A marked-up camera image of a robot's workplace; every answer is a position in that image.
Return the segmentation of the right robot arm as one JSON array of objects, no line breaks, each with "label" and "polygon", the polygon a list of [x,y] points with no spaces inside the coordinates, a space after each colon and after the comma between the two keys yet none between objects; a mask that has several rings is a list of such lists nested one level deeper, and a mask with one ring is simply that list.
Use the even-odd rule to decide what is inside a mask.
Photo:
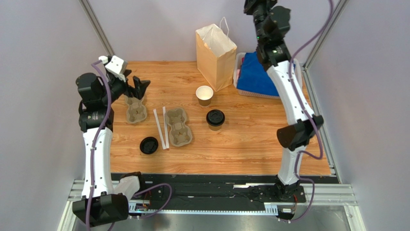
[{"label": "right robot arm", "polygon": [[287,201],[300,188],[301,156],[324,119],[315,115],[304,97],[298,83],[300,70],[294,70],[295,64],[284,41],[290,30],[291,11],[276,4],[275,0],[247,0],[243,12],[253,17],[258,61],[275,85],[286,113],[288,125],[277,130],[282,162],[274,195],[280,201]]}]

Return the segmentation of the grey pulp cup carrier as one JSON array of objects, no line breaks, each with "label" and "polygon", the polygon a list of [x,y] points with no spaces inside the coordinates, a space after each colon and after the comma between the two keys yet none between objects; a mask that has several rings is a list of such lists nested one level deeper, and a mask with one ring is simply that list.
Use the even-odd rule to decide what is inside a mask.
[{"label": "grey pulp cup carrier", "polygon": [[175,108],[166,112],[166,123],[170,127],[169,140],[174,147],[182,147],[192,142],[191,129],[186,125],[187,114],[183,108]]}]

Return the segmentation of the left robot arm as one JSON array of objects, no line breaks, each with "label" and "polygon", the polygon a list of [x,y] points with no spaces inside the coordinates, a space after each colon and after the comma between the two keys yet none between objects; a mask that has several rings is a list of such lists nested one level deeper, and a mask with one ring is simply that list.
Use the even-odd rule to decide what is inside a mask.
[{"label": "left robot arm", "polygon": [[110,150],[113,138],[114,111],[112,103],[121,95],[141,100],[149,80],[133,77],[134,86],[108,74],[84,73],[76,79],[82,100],[79,105],[79,126],[86,149],[85,183],[81,200],[73,203],[73,213],[84,222],[87,230],[126,220],[128,203],[147,186],[140,172],[125,174],[113,186],[110,171]]}]

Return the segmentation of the brown paper bag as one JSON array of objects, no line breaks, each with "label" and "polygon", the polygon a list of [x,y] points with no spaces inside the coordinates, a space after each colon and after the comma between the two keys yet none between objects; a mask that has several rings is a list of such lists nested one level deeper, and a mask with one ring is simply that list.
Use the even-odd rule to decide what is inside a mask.
[{"label": "brown paper bag", "polygon": [[237,45],[229,37],[225,17],[195,31],[197,69],[213,88],[220,91],[233,83]]}]

